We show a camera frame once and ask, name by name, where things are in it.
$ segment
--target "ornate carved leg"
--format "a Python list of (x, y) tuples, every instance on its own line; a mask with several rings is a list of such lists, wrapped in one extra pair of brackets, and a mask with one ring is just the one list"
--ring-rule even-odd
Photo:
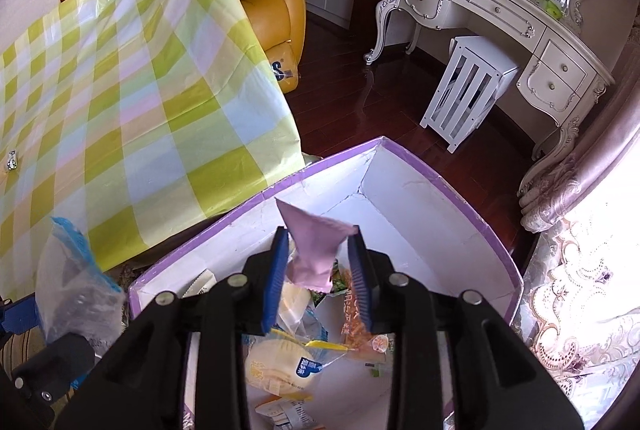
[(520, 188), (518, 195), (523, 196), (531, 187), (532, 181), (539, 176), (539, 174), (548, 167), (559, 163), (566, 158), (569, 153), (574, 150), (575, 140), (578, 137), (580, 123), (591, 111), (594, 104), (598, 103), (598, 99), (606, 91), (606, 82), (600, 75), (596, 75), (593, 79), (588, 91), (580, 99), (578, 104), (574, 107), (570, 116), (562, 122), (560, 125), (560, 139), (554, 150), (549, 152), (545, 157), (539, 159), (534, 166), (532, 166), (524, 178), (520, 182)]
[(382, 53), (385, 47), (386, 26), (389, 20), (389, 13), (398, 8), (398, 0), (381, 0), (376, 6), (376, 25), (378, 26), (378, 38), (376, 47), (364, 55), (364, 61), (371, 65)]
[(376, 47), (364, 55), (367, 65), (373, 64), (385, 47), (386, 27), (389, 22), (389, 14), (398, 7), (398, 0), (381, 0), (376, 5), (376, 24), (378, 26), (378, 38)]
[(421, 31), (422, 31), (422, 26), (418, 22), (416, 22), (415, 29), (414, 29), (414, 38), (406, 46), (406, 51), (404, 51), (407, 55), (411, 55), (414, 52), (415, 47), (418, 45), (418, 39), (420, 38)]
[(536, 143), (536, 146), (533, 147), (533, 151), (531, 152), (531, 160), (532, 161), (537, 161), (537, 160), (540, 159), (540, 157), (542, 156), (542, 146), (546, 143), (546, 141), (551, 136), (553, 136), (557, 132), (558, 132), (558, 129), (554, 129), (553, 131), (551, 131), (551, 133), (547, 134), (545, 139), (541, 139), (538, 143)]
[(520, 197), (528, 192), (532, 181), (539, 176), (543, 170), (559, 163), (566, 158), (572, 150), (574, 150), (575, 140), (578, 137), (578, 126), (580, 125), (580, 121), (580, 117), (576, 116), (565, 120), (560, 126), (560, 139), (558, 139), (558, 143), (556, 143), (554, 150), (549, 152), (542, 159), (539, 159), (534, 166), (529, 168), (522, 178), (518, 189), (518, 195)]

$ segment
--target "pink plastic bag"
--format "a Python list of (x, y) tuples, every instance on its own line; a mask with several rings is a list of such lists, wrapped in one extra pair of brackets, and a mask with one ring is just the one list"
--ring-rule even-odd
[(296, 244), (296, 255), (287, 266), (287, 277), (297, 286), (329, 293), (338, 247), (348, 235), (355, 235), (357, 228), (310, 214), (279, 199), (276, 204)]

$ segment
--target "white stool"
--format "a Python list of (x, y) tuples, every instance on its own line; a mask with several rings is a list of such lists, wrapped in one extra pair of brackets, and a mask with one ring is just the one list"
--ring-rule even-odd
[(483, 36), (451, 40), (449, 64), (420, 122), (449, 142), (449, 152), (480, 126), (518, 73), (518, 65)]

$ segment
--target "screw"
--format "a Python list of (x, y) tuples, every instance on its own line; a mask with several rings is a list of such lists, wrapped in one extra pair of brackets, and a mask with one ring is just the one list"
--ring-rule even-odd
[(156, 304), (169, 305), (174, 301), (175, 295), (171, 291), (162, 291), (156, 295)]
[(230, 285), (231, 287), (242, 287), (248, 281), (249, 279), (242, 273), (236, 273), (235, 275), (231, 275), (231, 277), (226, 279), (226, 283), (228, 283), (228, 285)]
[(404, 287), (409, 284), (409, 277), (404, 273), (392, 273), (389, 275), (389, 283), (391, 285), (397, 285), (398, 287)]
[(462, 294), (462, 299), (471, 305), (479, 305), (482, 302), (482, 295), (478, 293), (478, 291), (474, 291), (473, 289), (467, 289)]

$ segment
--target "cardboard box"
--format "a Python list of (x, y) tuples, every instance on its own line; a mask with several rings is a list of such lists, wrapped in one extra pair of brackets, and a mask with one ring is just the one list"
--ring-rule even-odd
[[(181, 295), (206, 268), (221, 280), (240, 271), (249, 255), (268, 249), (283, 224), (275, 197), (358, 224), (367, 247), (388, 254), (396, 270), (446, 295), (476, 289), (511, 322), (522, 278), (500, 240), (441, 176), (384, 137), (307, 166), (167, 255), (132, 284), (134, 315), (161, 291)], [(345, 248), (338, 258), (346, 261)], [(342, 298), (323, 300), (317, 312), (330, 340), (339, 341)], [(446, 365), (446, 358), (441, 362)], [(444, 404), (450, 410), (450, 378), (447, 367), (442, 369)], [(341, 359), (322, 372), (314, 400), (305, 407), (328, 430), (382, 430), (389, 388), (390, 377), (374, 378), (362, 362)], [(268, 397), (252, 388), (247, 393), (250, 407)], [(269, 428), (250, 412), (252, 428)]]

